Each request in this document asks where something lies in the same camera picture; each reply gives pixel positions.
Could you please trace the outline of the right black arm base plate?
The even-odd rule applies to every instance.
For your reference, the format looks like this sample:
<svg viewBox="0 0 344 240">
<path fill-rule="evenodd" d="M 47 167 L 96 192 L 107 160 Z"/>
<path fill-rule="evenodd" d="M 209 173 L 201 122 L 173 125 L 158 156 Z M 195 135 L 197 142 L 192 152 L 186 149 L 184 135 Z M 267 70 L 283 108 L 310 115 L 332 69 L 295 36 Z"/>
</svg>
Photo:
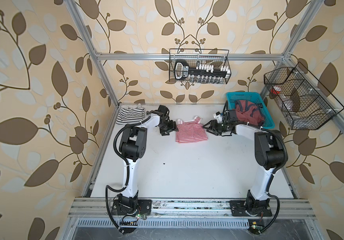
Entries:
<svg viewBox="0 0 344 240">
<path fill-rule="evenodd" d="M 233 217 L 272 217 L 269 201 L 241 201 L 233 200 L 229 202 Z"/>
</svg>

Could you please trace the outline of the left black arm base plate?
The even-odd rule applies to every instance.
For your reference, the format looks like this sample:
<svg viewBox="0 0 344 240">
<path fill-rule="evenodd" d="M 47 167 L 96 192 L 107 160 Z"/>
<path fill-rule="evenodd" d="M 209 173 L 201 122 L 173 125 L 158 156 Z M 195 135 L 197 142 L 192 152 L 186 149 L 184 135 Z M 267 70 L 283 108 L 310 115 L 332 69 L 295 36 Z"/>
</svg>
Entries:
<svg viewBox="0 0 344 240">
<path fill-rule="evenodd" d="M 118 216 L 150 215 L 152 211 L 152 200 L 138 200 L 138 204 L 134 209 L 120 205 L 118 200 L 114 200 L 111 210 L 113 211 L 113 215 Z"/>
</svg>

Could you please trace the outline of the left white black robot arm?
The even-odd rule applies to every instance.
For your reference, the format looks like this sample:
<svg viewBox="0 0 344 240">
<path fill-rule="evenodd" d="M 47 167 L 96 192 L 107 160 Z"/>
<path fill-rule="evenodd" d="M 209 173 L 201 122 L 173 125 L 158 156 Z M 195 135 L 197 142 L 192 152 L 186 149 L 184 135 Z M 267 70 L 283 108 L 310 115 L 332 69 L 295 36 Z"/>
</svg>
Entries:
<svg viewBox="0 0 344 240">
<path fill-rule="evenodd" d="M 170 110 L 164 105 L 149 112 L 142 107 L 124 108 L 119 115 L 124 126 L 114 137 L 113 149 L 124 161 L 124 180 L 120 189 L 107 185 L 106 193 L 117 193 L 112 209 L 119 216 L 147 214 L 152 201 L 139 201 L 138 160 L 145 155 L 148 131 L 158 128 L 162 136 L 168 136 L 177 131 L 176 122 L 170 119 Z"/>
</svg>

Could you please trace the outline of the red white striped tank top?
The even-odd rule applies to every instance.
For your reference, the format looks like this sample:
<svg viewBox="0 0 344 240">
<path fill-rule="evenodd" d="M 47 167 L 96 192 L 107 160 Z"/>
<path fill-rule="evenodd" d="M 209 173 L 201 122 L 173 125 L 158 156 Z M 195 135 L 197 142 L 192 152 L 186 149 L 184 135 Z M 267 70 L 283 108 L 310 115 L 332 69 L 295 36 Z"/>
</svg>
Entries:
<svg viewBox="0 0 344 240">
<path fill-rule="evenodd" d="M 176 121 L 177 132 L 175 141 L 179 144 L 198 143 L 208 140 L 201 118 L 195 116 L 191 121 L 183 121 L 178 119 Z"/>
</svg>

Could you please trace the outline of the black white striped tank top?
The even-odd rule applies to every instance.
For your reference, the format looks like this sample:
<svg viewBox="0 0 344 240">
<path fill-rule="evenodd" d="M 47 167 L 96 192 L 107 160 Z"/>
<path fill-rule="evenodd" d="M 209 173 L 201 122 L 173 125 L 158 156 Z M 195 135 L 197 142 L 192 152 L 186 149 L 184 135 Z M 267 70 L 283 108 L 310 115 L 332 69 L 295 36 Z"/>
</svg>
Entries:
<svg viewBox="0 0 344 240">
<path fill-rule="evenodd" d="M 136 107 L 122 107 L 119 108 L 118 117 L 116 124 L 126 125 L 138 123 L 145 118 L 146 110 L 141 105 L 138 104 Z"/>
</svg>

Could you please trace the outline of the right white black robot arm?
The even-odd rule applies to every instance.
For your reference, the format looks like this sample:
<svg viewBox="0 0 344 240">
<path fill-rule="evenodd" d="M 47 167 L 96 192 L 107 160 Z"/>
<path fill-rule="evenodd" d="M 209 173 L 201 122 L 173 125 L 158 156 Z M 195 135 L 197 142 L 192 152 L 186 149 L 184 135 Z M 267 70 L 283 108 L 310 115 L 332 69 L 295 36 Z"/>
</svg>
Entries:
<svg viewBox="0 0 344 240">
<path fill-rule="evenodd" d="M 223 133 L 246 137 L 254 141 L 254 157 L 259 165 L 252 188 L 248 190 L 244 201 L 230 201 L 230 208 L 234 217 L 272 216 L 269 202 L 279 198 L 270 193 L 270 187 L 276 173 L 288 161 L 288 153 L 278 131 L 271 131 L 250 122 L 237 121 L 230 110 L 217 112 L 215 119 L 209 121 L 203 128 L 215 136 Z"/>
</svg>

